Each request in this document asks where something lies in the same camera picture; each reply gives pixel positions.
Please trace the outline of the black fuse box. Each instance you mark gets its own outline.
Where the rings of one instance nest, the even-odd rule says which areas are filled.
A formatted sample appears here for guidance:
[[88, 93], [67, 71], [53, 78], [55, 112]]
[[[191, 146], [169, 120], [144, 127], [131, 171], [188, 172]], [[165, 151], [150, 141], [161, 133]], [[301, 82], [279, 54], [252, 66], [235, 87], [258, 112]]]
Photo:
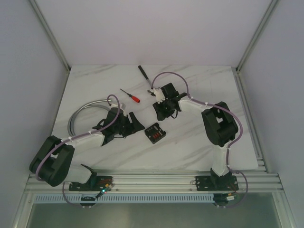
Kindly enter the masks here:
[[166, 132], [160, 127], [159, 123], [154, 123], [146, 128], [144, 133], [152, 144], [156, 144], [166, 136]]

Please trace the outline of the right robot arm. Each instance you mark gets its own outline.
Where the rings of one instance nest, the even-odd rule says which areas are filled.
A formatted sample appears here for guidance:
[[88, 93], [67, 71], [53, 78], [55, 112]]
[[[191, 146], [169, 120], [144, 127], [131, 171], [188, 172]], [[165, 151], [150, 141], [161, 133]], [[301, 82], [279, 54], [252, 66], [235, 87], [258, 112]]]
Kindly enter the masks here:
[[239, 128], [224, 102], [207, 104], [195, 100], [187, 93], [179, 94], [173, 84], [161, 88], [152, 88], [150, 93], [155, 96], [153, 107], [157, 120], [163, 121], [172, 117], [174, 112], [187, 112], [202, 118], [206, 136], [213, 144], [213, 165], [210, 169], [211, 186], [217, 190], [226, 186], [232, 178], [232, 171], [227, 165], [228, 145], [236, 138]]

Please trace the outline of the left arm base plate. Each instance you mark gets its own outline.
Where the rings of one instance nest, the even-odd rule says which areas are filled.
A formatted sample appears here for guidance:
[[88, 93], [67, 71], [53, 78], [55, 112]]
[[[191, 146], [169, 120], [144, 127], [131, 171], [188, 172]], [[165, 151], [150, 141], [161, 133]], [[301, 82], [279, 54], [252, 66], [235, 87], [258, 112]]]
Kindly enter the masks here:
[[86, 183], [70, 183], [69, 191], [101, 191], [105, 188], [106, 184], [111, 184], [112, 182], [112, 176], [91, 177]]

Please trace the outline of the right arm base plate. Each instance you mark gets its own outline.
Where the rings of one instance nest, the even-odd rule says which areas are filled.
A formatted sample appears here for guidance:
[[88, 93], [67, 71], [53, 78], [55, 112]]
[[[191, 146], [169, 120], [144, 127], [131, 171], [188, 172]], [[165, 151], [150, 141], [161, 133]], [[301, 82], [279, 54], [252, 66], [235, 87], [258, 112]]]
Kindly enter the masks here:
[[196, 176], [197, 191], [238, 191], [236, 176]]

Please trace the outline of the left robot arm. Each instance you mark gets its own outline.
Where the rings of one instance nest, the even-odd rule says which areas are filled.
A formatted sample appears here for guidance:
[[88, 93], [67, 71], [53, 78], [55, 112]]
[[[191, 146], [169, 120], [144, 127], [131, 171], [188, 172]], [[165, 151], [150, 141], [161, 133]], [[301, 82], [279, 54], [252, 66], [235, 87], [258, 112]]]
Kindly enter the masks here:
[[97, 186], [96, 172], [88, 165], [73, 163], [73, 157], [89, 149], [104, 146], [115, 136], [123, 138], [144, 130], [133, 112], [126, 114], [123, 109], [112, 107], [107, 117], [85, 134], [60, 139], [49, 136], [29, 165], [39, 181], [52, 187], [64, 182], [80, 183], [86, 191]]

